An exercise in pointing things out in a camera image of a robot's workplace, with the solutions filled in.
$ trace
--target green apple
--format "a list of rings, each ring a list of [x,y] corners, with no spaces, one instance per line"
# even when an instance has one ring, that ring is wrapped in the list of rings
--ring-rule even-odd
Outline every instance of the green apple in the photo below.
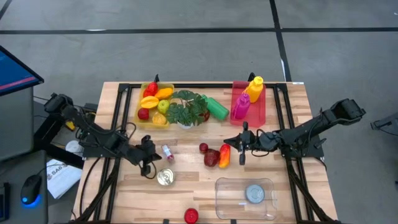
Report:
[[[157,105],[157,110],[162,113],[166,114],[166,111],[169,109],[170,103],[168,100],[161,100]]]

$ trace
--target yellow bottle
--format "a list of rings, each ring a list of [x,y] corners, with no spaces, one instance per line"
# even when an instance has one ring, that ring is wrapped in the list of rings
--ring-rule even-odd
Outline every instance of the yellow bottle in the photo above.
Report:
[[[249,83],[249,86],[243,91],[243,93],[247,93],[250,96],[250,103],[255,103],[262,89],[264,88],[263,79],[261,77],[255,77],[253,81]]]

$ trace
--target blue screen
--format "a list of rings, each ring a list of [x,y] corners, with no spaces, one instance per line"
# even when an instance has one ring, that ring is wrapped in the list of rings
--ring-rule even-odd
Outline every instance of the blue screen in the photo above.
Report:
[[[0,93],[37,81],[33,74],[0,52]]]

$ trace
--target wooden table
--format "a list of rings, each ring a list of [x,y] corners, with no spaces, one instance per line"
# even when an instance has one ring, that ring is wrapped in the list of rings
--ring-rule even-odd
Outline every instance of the wooden table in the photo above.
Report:
[[[103,128],[110,128],[114,105],[118,89],[118,82],[104,83],[95,123]],[[287,83],[290,104],[295,125],[312,118],[310,105],[303,84]],[[189,90],[213,97],[222,105],[230,108],[231,89],[228,88],[188,88]],[[132,93],[128,121],[132,121],[139,99],[139,89]],[[284,113],[285,125],[288,125],[283,95],[280,92],[280,101]],[[120,109],[119,123],[123,109]],[[266,125],[264,131],[279,129],[274,93],[266,91]],[[127,160],[121,162],[118,177],[118,186],[114,201],[112,223],[162,223],[167,218],[171,223],[183,223],[183,214],[187,208],[199,211],[199,223],[229,223],[230,220],[221,220],[215,212],[215,182],[220,177],[226,178],[268,178],[274,182],[278,200],[277,218],[273,221],[238,220],[238,223],[295,223],[292,195],[287,176],[285,159],[280,151],[270,153],[266,157],[246,156],[246,165],[239,165],[237,150],[231,149],[231,163],[227,169],[218,167],[210,169],[203,164],[203,155],[199,153],[199,144],[206,142],[210,148],[219,149],[226,138],[236,136],[242,127],[233,126],[229,119],[220,122],[213,117],[205,124],[195,126],[188,131],[176,124],[170,125],[167,131],[151,128],[138,128],[130,144],[139,144],[139,140],[146,134],[152,136],[156,144],[157,153],[163,155],[161,145],[167,144],[175,156],[175,163],[169,164],[166,159],[156,161],[157,170],[171,168],[176,175],[173,186],[164,187],[157,180],[148,180],[141,177],[139,168],[131,165]],[[95,159],[85,162],[82,180],[86,179],[88,169]],[[104,159],[101,159],[93,169],[88,185],[86,186],[83,206],[86,208],[98,191]],[[337,219],[337,214],[328,183],[325,168],[313,158],[303,160],[308,188],[321,208],[330,217]],[[78,214],[80,192],[83,181],[80,182],[75,200],[74,212]],[[105,195],[101,218],[104,219],[108,196]],[[306,219],[303,197],[299,193],[302,216]]]

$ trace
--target computer mouse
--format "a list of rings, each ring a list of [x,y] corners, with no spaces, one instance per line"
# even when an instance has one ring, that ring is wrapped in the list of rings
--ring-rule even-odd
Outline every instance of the computer mouse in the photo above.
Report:
[[[40,192],[42,185],[42,177],[40,175],[32,175],[25,180],[21,189],[21,201],[25,205],[33,203]]]

